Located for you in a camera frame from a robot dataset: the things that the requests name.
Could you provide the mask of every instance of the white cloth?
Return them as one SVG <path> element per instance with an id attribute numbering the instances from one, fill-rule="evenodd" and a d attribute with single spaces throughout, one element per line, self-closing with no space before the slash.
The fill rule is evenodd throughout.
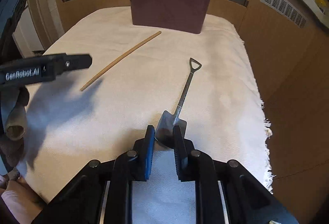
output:
<path id="1" fill-rule="evenodd" d="M 149 41 L 79 89 L 115 58 Z M 196 149 L 223 162 L 236 159 L 260 182 L 268 180 L 264 113 L 243 41 L 227 20 L 206 15 L 201 34 L 134 26 L 129 7 L 105 8 L 79 21 L 47 54 L 90 53 L 89 69 L 29 86 L 26 153 L 18 169 L 49 202 L 91 159 L 113 160 L 173 113 L 195 72 L 180 118 Z M 195 223 L 194 183 L 181 183 L 172 150 L 157 146 L 147 182 L 133 183 L 134 223 Z"/>

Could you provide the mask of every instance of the wooden wall panel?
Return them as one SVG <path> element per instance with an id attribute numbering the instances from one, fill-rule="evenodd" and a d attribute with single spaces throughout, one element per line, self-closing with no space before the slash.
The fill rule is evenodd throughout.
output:
<path id="1" fill-rule="evenodd" d="M 275 134 L 268 140 L 277 177 L 329 160 L 329 36 L 317 30 L 305 57 L 267 100 Z"/>
<path id="2" fill-rule="evenodd" d="M 227 19 L 239 31 L 246 10 L 245 6 L 229 0 L 210 0 L 207 14 Z"/>
<path id="3" fill-rule="evenodd" d="M 58 7 L 63 29 L 67 32 L 79 20 L 102 8 L 130 6 L 130 0 L 71 0 Z"/>
<path id="4" fill-rule="evenodd" d="M 265 4 L 249 3 L 239 35 L 265 103 L 301 60 L 314 31 L 311 22 L 301 29 Z"/>
<path id="5" fill-rule="evenodd" d="M 329 164 L 275 179 L 273 189 L 274 196 L 294 214 L 299 224 L 309 224 L 329 193 Z"/>

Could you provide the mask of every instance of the radiator vent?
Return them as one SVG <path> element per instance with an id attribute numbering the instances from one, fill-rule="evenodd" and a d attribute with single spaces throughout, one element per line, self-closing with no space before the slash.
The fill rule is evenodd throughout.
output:
<path id="1" fill-rule="evenodd" d="M 306 18 L 287 0 L 261 0 L 261 2 L 293 21 L 300 28 L 305 27 L 307 22 Z"/>

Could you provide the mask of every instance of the metal shaft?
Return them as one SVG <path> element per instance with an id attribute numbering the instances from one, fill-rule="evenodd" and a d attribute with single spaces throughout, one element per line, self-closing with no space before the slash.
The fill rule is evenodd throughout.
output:
<path id="1" fill-rule="evenodd" d="M 179 102 L 178 102 L 178 105 L 177 105 L 176 111 L 175 111 L 175 113 L 174 113 L 174 122 L 173 122 L 174 125 L 175 125 L 175 123 L 176 123 L 177 120 L 178 120 L 179 113 L 181 112 L 181 109 L 182 109 L 182 106 L 183 106 L 183 103 L 184 103 L 184 100 L 185 100 L 185 97 L 186 97 L 187 91 L 188 91 L 188 89 L 189 89 L 189 87 L 190 87 L 190 84 L 191 84 L 191 81 L 192 81 L 193 74 L 194 74 L 194 73 L 190 72 L 189 77 L 188 77 L 188 79 L 187 79 L 187 81 L 186 81 L 186 84 L 185 84 L 185 87 L 184 87 L 183 93 L 182 93 L 181 98 L 180 98 L 180 100 L 179 100 Z"/>

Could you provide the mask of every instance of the maroon box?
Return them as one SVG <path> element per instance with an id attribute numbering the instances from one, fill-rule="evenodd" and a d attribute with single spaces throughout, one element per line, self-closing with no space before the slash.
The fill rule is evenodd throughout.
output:
<path id="1" fill-rule="evenodd" d="M 130 0 L 134 25 L 199 34 L 210 0 Z"/>

